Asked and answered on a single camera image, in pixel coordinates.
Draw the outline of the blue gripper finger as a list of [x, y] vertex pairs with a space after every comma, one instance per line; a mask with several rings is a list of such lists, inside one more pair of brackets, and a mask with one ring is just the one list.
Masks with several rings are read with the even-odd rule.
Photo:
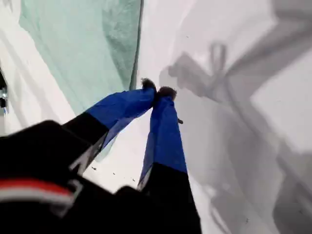
[[173, 234], [201, 233], [175, 109], [176, 91], [161, 87], [150, 119], [139, 190], [152, 202], [156, 226]]
[[155, 97], [155, 84], [150, 79], [144, 78], [141, 89], [108, 95], [63, 124], [66, 130], [90, 144], [81, 156], [75, 158], [69, 168], [82, 174], [95, 157], [132, 120], [151, 109]]

